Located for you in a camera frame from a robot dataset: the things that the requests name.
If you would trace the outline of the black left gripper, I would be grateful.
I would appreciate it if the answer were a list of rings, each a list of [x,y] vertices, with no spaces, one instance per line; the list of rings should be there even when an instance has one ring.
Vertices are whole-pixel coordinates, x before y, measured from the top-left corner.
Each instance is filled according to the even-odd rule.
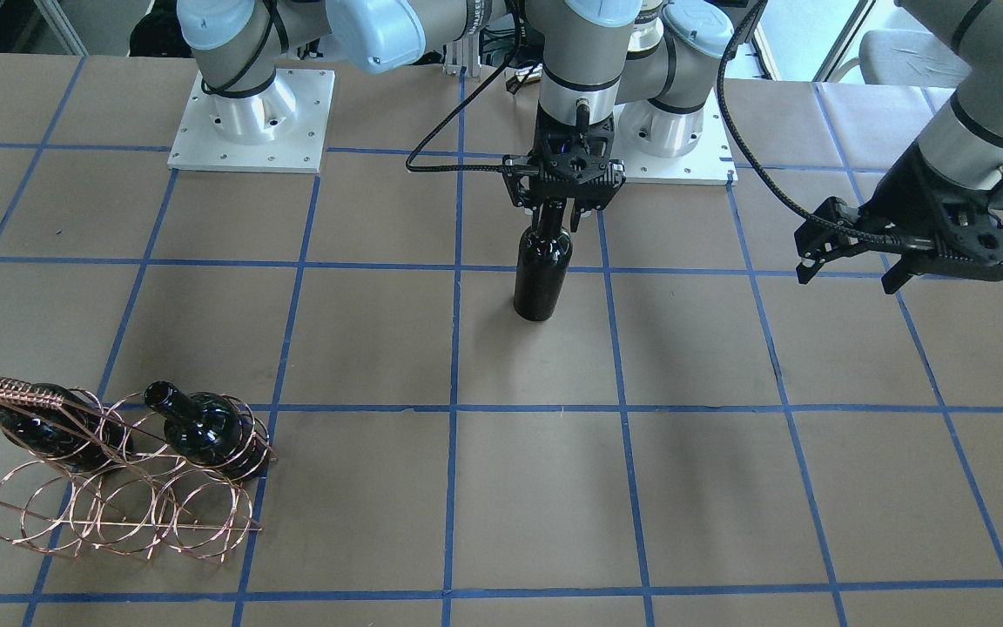
[[[992,189],[966,189],[934,170],[912,144],[859,208],[871,228],[931,242],[902,251],[881,275],[887,296],[924,274],[1003,280],[1003,172]]]

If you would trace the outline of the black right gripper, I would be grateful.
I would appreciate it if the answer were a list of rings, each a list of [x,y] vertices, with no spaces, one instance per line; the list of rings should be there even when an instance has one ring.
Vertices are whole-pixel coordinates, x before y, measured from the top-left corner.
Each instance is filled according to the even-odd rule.
[[[580,230],[582,218],[605,209],[625,182],[622,161],[610,155],[615,135],[613,116],[580,128],[538,110],[532,151],[501,159],[514,206],[540,206],[537,229],[562,229],[565,199],[573,199],[568,231]]]

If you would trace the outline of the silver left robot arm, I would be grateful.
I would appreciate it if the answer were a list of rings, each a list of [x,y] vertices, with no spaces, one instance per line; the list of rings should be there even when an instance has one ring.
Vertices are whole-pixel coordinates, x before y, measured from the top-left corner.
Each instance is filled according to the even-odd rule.
[[[868,84],[927,84],[950,96],[859,207],[831,196],[798,206],[765,173],[764,185],[804,223],[793,233],[797,276],[809,283],[827,263],[894,253],[881,278],[896,293],[914,277],[1003,280],[1003,1],[903,1],[916,29],[861,39]]]

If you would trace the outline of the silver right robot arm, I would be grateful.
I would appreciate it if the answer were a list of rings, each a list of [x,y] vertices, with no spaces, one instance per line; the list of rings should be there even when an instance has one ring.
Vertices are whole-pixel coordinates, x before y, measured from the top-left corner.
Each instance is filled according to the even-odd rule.
[[[527,156],[506,158],[512,203],[541,221],[575,219],[608,205],[624,182],[610,155],[618,80],[638,1],[179,1],[180,35],[198,63],[199,87],[172,146],[175,168],[317,173],[331,78],[304,86],[278,60],[330,38],[355,67],[382,74],[457,44],[512,17],[540,31],[542,87]]]

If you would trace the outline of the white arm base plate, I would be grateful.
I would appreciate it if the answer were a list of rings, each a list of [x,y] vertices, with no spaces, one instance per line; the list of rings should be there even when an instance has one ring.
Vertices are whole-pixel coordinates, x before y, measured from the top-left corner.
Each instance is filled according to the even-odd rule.
[[[335,85],[331,69],[276,71],[261,94],[208,95],[199,74],[172,140],[168,166],[180,171],[321,172]]]
[[[737,182],[727,127],[710,91],[701,110],[673,114],[641,100],[618,104],[612,156],[628,183],[725,185]]]

